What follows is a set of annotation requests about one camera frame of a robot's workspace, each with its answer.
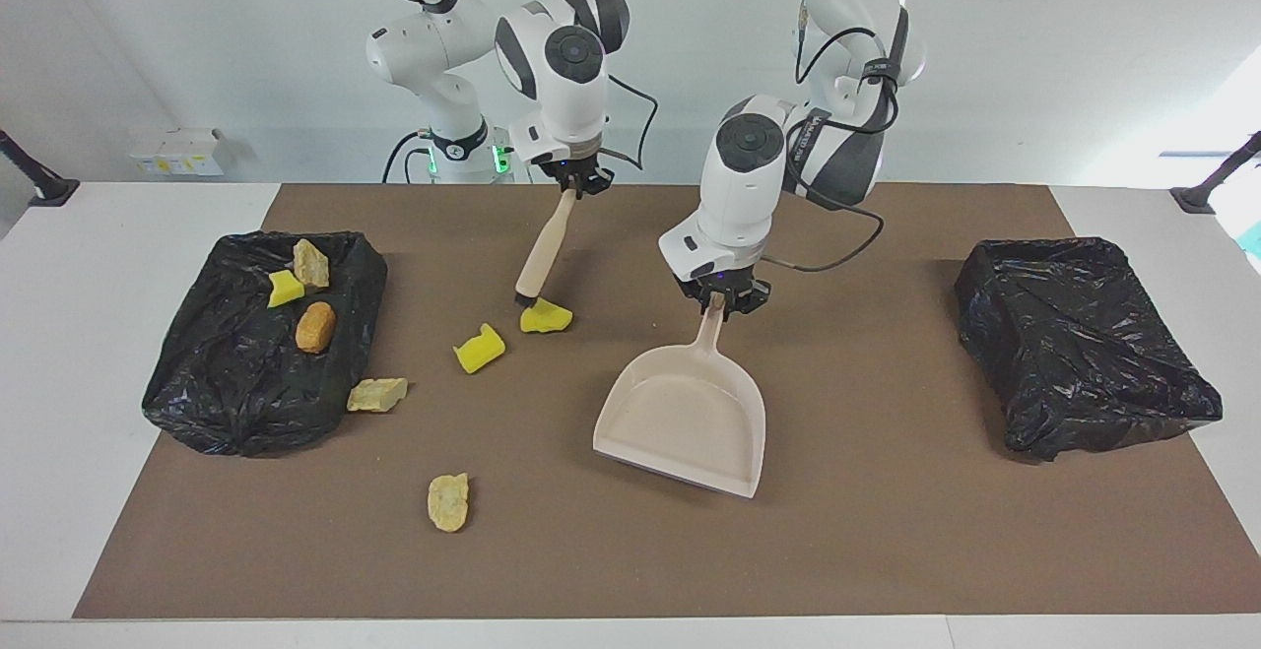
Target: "black stand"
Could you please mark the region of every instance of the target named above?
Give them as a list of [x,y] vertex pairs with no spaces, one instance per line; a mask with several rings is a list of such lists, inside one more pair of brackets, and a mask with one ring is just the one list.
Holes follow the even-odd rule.
[[1212,194],[1214,188],[1223,185],[1226,179],[1242,165],[1248,164],[1248,160],[1252,160],[1252,156],[1256,156],[1257,151],[1261,151],[1261,132],[1253,134],[1252,139],[1248,139],[1247,145],[1235,151],[1233,155],[1227,156],[1222,161],[1222,165],[1208,178],[1208,181],[1194,188],[1170,188],[1169,192],[1174,195],[1174,200],[1178,200],[1182,209],[1189,214],[1216,214],[1217,210],[1212,205],[1208,205],[1209,194]]
[[34,183],[35,197],[32,197],[32,205],[62,205],[78,188],[77,179],[61,178],[53,169],[39,164],[34,156],[23,151],[18,142],[9,139],[3,129],[0,129],[0,154],[8,156]]

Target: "bread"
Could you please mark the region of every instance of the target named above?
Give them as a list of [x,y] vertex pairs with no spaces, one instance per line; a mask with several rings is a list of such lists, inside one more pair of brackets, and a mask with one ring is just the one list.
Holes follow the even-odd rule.
[[351,412],[390,412],[407,394],[406,378],[361,381],[351,391],[346,410]]
[[469,475],[441,475],[429,483],[429,520],[439,531],[455,533],[469,515]]
[[320,354],[328,349],[333,340],[333,330],[337,329],[337,313],[328,302],[315,302],[306,307],[306,313],[298,321],[298,348],[308,354]]
[[328,257],[305,237],[294,246],[294,275],[308,290],[323,290],[328,286]]

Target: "white box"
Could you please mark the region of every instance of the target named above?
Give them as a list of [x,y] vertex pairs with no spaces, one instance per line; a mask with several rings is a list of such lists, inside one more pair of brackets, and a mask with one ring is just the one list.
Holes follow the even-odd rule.
[[174,176],[195,176],[197,169],[188,160],[189,146],[190,142],[180,141],[178,136],[168,139],[158,151],[158,165],[166,165]]
[[159,154],[161,154],[163,141],[158,137],[140,139],[131,147],[132,160],[136,161],[136,169],[140,169],[140,174],[145,176],[160,176],[161,174],[170,174],[170,164],[166,160],[159,160]]
[[184,165],[193,169],[198,176],[223,176],[223,168],[216,159],[219,141],[216,137],[208,141],[188,142],[184,151]]

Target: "wooden brush handle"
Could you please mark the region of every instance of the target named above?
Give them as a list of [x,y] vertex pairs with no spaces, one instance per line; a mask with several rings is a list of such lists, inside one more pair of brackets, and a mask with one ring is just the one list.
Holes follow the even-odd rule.
[[532,300],[538,297],[540,291],[543,290],[543,282],[547,282],[547,275],[556,262],[560,246],[565,241],[569,214],[576,200],[578,192],[574,188],[569,188],[560,195],[556,213],[538,233],[538,241],[535,241],[535,248],[530,252],[530,258],[526,260],[526,267],[521,270],[521,277],[517,277],[517,295]]

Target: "dustpan handle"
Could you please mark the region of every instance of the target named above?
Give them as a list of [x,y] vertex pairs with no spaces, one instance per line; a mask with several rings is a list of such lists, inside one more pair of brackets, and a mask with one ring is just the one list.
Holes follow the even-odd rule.
[[710,306],[701,316],[701,330],[696,334],[697,347],[706,352],[718,352],[718,335],[723,331],[724,300],[721,291],[710,295]]

